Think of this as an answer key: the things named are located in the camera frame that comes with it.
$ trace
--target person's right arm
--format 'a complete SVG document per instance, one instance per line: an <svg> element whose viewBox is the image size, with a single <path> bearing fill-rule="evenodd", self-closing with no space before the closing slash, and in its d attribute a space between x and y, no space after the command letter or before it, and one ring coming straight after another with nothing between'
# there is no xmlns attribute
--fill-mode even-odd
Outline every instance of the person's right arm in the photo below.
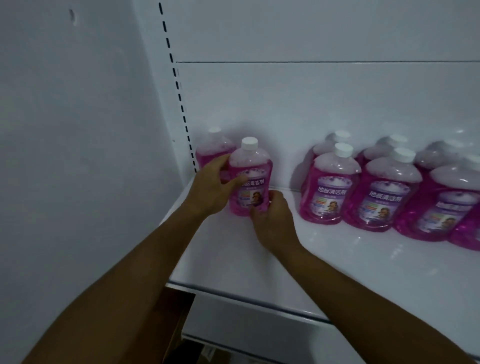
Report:
<svg viewBox="0 0 480 364"><path fill-rule="evenodd" d="M260 243L369 364L474 364L458 346L425 322L372 292L307 251L281 192L270 191L267 212L251 210Z"/></svg>

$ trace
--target pink liquid bottle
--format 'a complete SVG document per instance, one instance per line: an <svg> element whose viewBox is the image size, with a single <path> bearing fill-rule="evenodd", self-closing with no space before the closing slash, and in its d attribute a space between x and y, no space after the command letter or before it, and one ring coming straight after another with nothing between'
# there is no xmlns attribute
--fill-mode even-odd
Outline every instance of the pink liquid bottle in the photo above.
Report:
<svg viewBox="0 0 480 364"><path fill-rule="evenodd" d="M480 251L480 205L477 204L455 227L448 241L452 244Z"/></svg>
<svg viewBox="0 0 480 364"><path fill-rule="evenodd" d="M418 194L395 221L402 235L426 242L446 240L448 234L480 200L480 157L430 172Z"/></svg>
<svg viewBox="0 0 480 364"><path fill-rule="evenodd" d="M353 147L335 144L333 152L315 159L300 201L300 216L316 224L333 225L342 220L343 201L354 191L361 172L352 158Z"/></svg>
<svg viewBox="0 0 480 364"><path fill-rule="evenodd" d="M235 144L226 138L220 128L214 127L208 129L208 136L195 150L195 157L200 168L211 160L224 154L233 153L237 149ZM227 170L220 171L220 180L222 183L230 181L230 174Z"/></svg>
<svg viewBox="0 0 480 364"><path fill-rule="evenodd" d="M343 218L359 229L383 232L418 189L421 174L412 162L415 152L395 148L390 157L369 162L351 198L345 201Z"/></svg>
<svg viewBox="0 0 480 364"><path fill-rule="evenodd" d="M326 138L325 138L325 141L315 145L313 148L312 148L312 152L313 152L313 159L312 159L312 162L310 164L310 170L312 169L313 167L313 161L318 157L318 156L321 156L322 154L325 154L325 153L330 153L330 152L333 152L334 150L334 146L336 143L346 143L348 141L348 139L350 139L351 135L349 132L346 132L345 130L336 130L335 132L329 134ZM301 188L300 188L300 192L303 194L306 190L306 186L307 186L307 179L308 179L308 176L305 178L305 180L303 181L302 185L301 185Z"/></svg>
<svg viewBox="0 0 480 364"><path fill-rule="evenodd" d="M250 207L262 211L268 208L268 185L273 163L266 151L258 147L257 138L243 138L241 148L229 159L231 178L246 174L248 181L230 196L230 210L238 216L248 216Z"/></svg>
<svg viewBox="0 0 480 364"><path fill-rule="evenodd" d="M404 147L407 142L408 139L403 135L392 134L386 137L382 143L361 151L355 159L363 167L374 159L388 157L395 148Z"/></svg>
<svg viewBox="0 0 480 364"><path fill-rule="evenodd" d="M422 173L423 179L428 179L429 173L435 168L447 166L460 161L462 142L454 139L445 139L432 143L425 150L418 152L415 157L415 167Z"/></svg>

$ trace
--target bottle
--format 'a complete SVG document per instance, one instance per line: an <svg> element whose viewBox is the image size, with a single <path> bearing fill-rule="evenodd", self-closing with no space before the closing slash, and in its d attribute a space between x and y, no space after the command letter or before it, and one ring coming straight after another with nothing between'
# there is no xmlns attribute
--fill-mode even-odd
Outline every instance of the bottle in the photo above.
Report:
<svg viewBox="0 0 480 364"><path fill-rule="evenodd" d="M440 242L480 200L480 156L430 172L415 199L395 221L402 235Z"/></svg>
<svg viewBox="0 0 480 364"><path fill-rule="evenodd" d="M480 251L480 204L459 222L448 237L448 241L462 248Z"/></svg>
<svg viewBox="0 0 480 364"><path fill-rule="evenodd" d="M248 181L230 196L230 210L238 216L248 216L251 206L268 208L268 185L273 163L266 151L258 147L257 138L243 138L241 148L229 158L230 178L246 174Z"/></svg>
<svg viewBox="0 0 480 364"><path fill-rule="evenodd" d="M359 181L360 165L352 158L353 147L336 143L333 152L315 159L307 177L307 191L300 201L300 216L317 224L333 225L341 220L343 201Z"/></svg>
<svg viewBox="0 0 480 364"><path fill-rule="evenodd" d="M321 156L322 154L324 153L330 153L330 152L333 152L334 150L334 146L336 143L346 143L347 140L351 137L350 133L349 132L346 132L345 130L336 130L335 132L333 132L332 134L328 135L326 138L325 138L325 141L324 142L321 142L317 145L315 145L313 148L312 148L312 152L313 152L313 159L312 159L312 162L310 164L310 167L309 167L309 171L312 169L313 167L313 161L315 160L315 158L317 158L318 156ZM305 188L306 188L306 184L307 184L307 179L308 179L308 176L305 177L305 180L303 181L302 185L301 185L301 188L300 188L300 192L301 194L303 195L303 193L305 192Z"/></svg>
<svg viewBox="0 0 480 364"><path fill-rule="evenodd" d="M233 153L237 149L235 144L226 138L220 128L214 127L208 129L206 139L195 150L195 157L200 168L211 160L224 154ZM227 170L220 171L220 180L226 183L230 180L230 174Z"/></svg>
<svg viewBox="0 0 480 364"><path fill-rule="evenodd" d="M413 150L395 148L390 157L369 162L363 168L357 189L344 203L345 221L368 231L390 229L422 180L412 164L414 158Z"/></svg>
<svg viewBox="0 0 480 364"><path fill-rule="evenodd" d="M423 179L435 168L454 164L460 161L460 152L464 147L462 142L454 139L445 139L433 143L425 150L417 153L415 167L422 173Z"/></svg>
<svg viewBox="0 0 480 364"><path fill-rule="evenodd" d="M392 150L404 147L407 142L408 139L403 135L392 134L388 136L384 142L371 146L360 152L355 159L361 166L364 166L374 159L388 157Z"/></svg>

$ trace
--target bottle label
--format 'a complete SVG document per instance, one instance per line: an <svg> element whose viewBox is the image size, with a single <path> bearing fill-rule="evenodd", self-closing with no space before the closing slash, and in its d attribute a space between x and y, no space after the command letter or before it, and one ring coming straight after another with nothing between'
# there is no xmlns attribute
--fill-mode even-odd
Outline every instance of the bottle label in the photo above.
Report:
<svg viewBox="0 0 480 364"><path fill-rule="evenodd" d="M253 168L238 174L248 176L248 181L238 190L239 206L244 208L259 206L268 198L268 184L266 183L268 173L269 168Z"/></svg>
<svg viewBox="0 0 480 364"><path fill-rule="evenodd" d="M375 181L359 206L359 217L367 223L386 223L408 195L410 187L394 181Z"/></svg>
<svg viewBox="0 0 480 364"><path fill-rule="evenodd" d="M338 215L347 191L352 184L350 178L320 177L317 181L317 190L310 202L310 211L321 217Z"/></svg>
<svg viewBox="0 0 480 364"><path fill-rule="evenodd" d="M446 233L479 201L480 195L469 191L442 192L437 202L418 220L417 227L423 232Z"/></svg>

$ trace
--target white bottle cap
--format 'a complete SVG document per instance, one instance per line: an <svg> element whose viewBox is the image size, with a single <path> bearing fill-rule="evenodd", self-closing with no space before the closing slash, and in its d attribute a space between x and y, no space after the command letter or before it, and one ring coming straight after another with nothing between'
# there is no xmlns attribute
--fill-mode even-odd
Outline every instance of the white bottle cap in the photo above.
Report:
<svg viewBox="0 0 480 364"><path fill-rule="evenodd" d="M208 129L209 134L218 134L221 132L222 132L222 129L220 129L218 126L214 126L213 128Z"/></svg>
<svg viewBox="0 0 480 364"><path fill-rule="evenodd" d="M335 144L333 152L338 157L348 158L353 153L353 147L347 143L337 143Z"/></svg>
<svg viewBox="0 0 480 364"><path fill-rule="evenodd" d="M480 171L480 156L475 154L468 154L462 159L462 166L469 170Z"/></svg>
<svg viewBox="0 0 480 364"><path fill-rule="evenodd" d="M241 148L245 150L257 150L258 139L253 136L247 136L241 140Z"/></svg>
<svg viewBox="0 0 480 364"><path fill-rule="evenodd" d="M456 152L465 147L465 145L455 139L444 139L440 141L439 147L447 152Z"/></svg>
<svg viewBox="0 0 480 364"><path fill-rule="evenodd" d="M407 148L395 148L390 157L401 163L411 163L415 159L415 152Z"/></svg>
<svg viewBox="0 0 480 364"><path fill-rule="evenodd" d="M351 137L349 132L345 130L337 130L333 133L333 140L336 143L344 143Z"/></svg>
<svg viewBox="0 0 480 364"><path fill-rule="evenodd" d="M387 137L385 142L393 148L398 148L399 146L404 146L408 142L408 139L400 134L392 134Z"/></svg>

